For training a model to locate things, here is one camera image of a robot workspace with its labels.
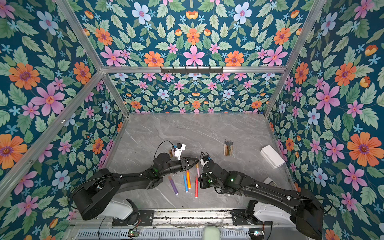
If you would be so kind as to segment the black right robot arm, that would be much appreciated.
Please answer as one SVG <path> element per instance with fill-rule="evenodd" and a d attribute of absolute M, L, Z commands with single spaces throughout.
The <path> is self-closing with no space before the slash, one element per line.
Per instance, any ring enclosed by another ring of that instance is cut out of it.
<path fill-rule="evenodd" d="M 226 171 L 205 156 L 200 164 L 203 173 L 198 181 L 202 189 L 214 188 L 218 194 L 239 195 L 273 205 L 290 214 L 290 220 L 303 235 L 322 239 L 325 209 L 309 190 L 285 190 L 257 181 L 238 171 Z"/>

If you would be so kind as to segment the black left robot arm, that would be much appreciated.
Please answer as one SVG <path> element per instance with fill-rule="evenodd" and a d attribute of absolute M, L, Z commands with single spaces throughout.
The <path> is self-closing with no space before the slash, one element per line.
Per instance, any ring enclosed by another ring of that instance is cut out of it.
<path fill-rule="evenodd" d="M 99 170 L 94 177 L 78 185 L 70 193 L 70 199 L 79 210 L 82 219 L 87 221 L 100 215 L 126 219 L 131 215 L 133 205 L 113 204 L 115 195 L 133 190 L 150 190 L 163 182 L 163 177 L 192 169 L 200 160 L 184 157 L 173 161 L 168 153 L 159 154 L 148 169 L 133 174 L 112 173 L 108 169 Z"/>

